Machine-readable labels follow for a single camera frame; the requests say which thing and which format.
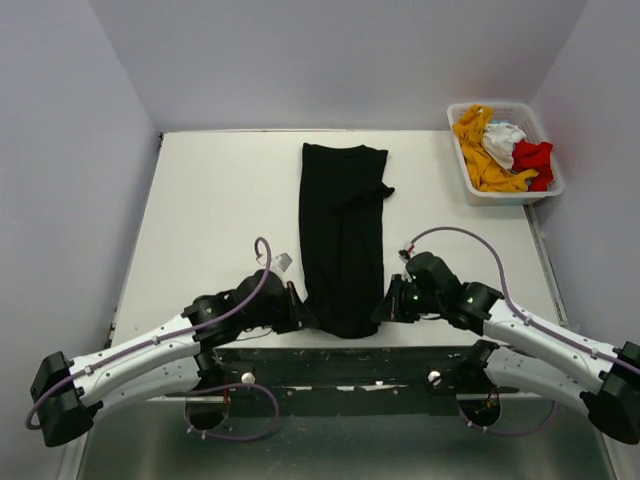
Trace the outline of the black t shirt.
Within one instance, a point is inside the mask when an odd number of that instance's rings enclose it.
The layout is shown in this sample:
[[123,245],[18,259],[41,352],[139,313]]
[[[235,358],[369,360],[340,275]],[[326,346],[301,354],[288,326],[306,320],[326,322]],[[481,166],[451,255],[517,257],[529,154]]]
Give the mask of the black t shirt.
[[305,143],[299,189],[299,241],[306,307],[319,328],[343,339],[374,335],[384,297],[386,150]]

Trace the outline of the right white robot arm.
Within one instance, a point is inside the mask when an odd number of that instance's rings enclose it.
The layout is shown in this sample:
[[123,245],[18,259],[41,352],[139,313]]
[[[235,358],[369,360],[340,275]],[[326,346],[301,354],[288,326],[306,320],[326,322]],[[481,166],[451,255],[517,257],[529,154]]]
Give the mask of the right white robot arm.
[[406,256],[391,278],[375,323],[414,323],[428,315],[479,336],[450,378],[453,389],[489,385],[533,393],[585,415],[621,443],[639,442],[639,346],[614,346],[562,328],[499,290],[462,282],[439,257]]

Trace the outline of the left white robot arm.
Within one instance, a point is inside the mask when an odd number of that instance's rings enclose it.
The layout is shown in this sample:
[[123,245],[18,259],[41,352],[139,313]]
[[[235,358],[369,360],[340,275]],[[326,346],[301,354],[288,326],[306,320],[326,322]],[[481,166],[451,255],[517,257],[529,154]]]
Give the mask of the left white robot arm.
[[216,349],[247,330],[276,334],[319,324],[293,283],[268,269],[236,288],[197,297],[183,312],[132,340],[92,354],[46,356],[30,387],[33,405],[25,426],[41,433],[48,447],[65,445],[118,407],[165,395],[229,395],[256,388],[232,381]]

